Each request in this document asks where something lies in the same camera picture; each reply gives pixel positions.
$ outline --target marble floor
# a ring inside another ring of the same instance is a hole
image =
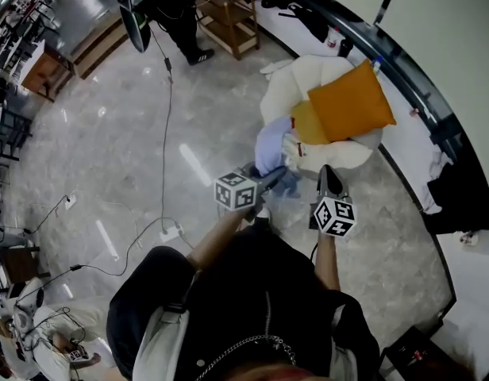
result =
[[[201,45],[215,47],[217,54],[189,67],[169,37],[153,30],[171,58],[174,80],[164,214],[183,226],[187,243],[196,244],[218,219],[208,177],[253,160],[262,127],[259,103],[268,85],[259,70],[287,54],[264,38],[259,51],[238,62],[200,36]],[[126,42],[91,77],[70,81],[55,103],[28,105],[33,137],[10,169],[3,217],[6,224],[35,228],[64,194],[75,195],[76,204],[69,210],[61,205],[36,234],[41,263],[52,275],[74,264],[120,272],[137,230],[160,216],[168,95],[159,49],[152,44],[139,54]],[[337,242],[341,286],[360,301],[384,347],[437,315],[451,294],[416,206],[380,153],[348,184],[360,220],[347,241]],[[269,198],[268,205],[283,238],[309,255],[317,236],[307,224],[315,182],[302,180],[300,192],[300,199]],[[132,247],[123,276],[89,268],[72,272],[48,286],[48,301],[69,299],[63,284],[74,298],[110,298],[144,255],[163,244],[160,232],[161,225],[153,225]],[[187,243],[176,238],[168,245],[188,253]]]

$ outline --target yellow pillow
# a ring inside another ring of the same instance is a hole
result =
[[[308,96],[329,141],[396,124],[368,60],[331,83],[310,90]]]
[[[325,137],[324,129],[315,113],[310,101],[299,103],[291,112],[294,118],[294,128],[298,133],[299,140],[305,144],[329,144]]]

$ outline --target light blue cloth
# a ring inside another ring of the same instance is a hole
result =
[[[281,117],[264,126],[255,144],[255,166],[260,176],[265,176],[278,167],[282,167],[283,136],[292,131],[290,117]]]

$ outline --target white fluffy chair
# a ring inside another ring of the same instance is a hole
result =
[[[354,67],[345,58],[301,56],[293,63],[275,71],[268,91],[260,103],[264,124],[278,117],[289,116],[292,108],[303,100],[310,100],[308,90],[326,85]],[[324,164],[353,169],[363,164],[382,140],[382,130],[351,137],[351,140],[323,145],[305,145],[306,158],[299,167],[316,174]]]

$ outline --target silver chain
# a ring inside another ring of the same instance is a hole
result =
[[[274,348],[277,350],[282,347],[283,351],[289,356],[289,360],[291,361],[292,365],[295,365],[295,353],[292,351],[292,348],[290,345],[285,344],[281,338],[278,336],[268,336],[266,334],[261,334],[259,336],[251,336],[248,337],[232,347],[227,348],[213,363],[207,366],[206,370],[198,376],[198,378],[195,381],[200,381],[201,379],[204,378],[204,376],[213,369],[213,367],[218,364],[220,361],[222,361],[225,357],[227,357],[231,352],[234,350],[237,350],[239,347],[244,346],[245,344],[251,343],[252,341],[258,341],[258,340],[272,340],[275,342]]]

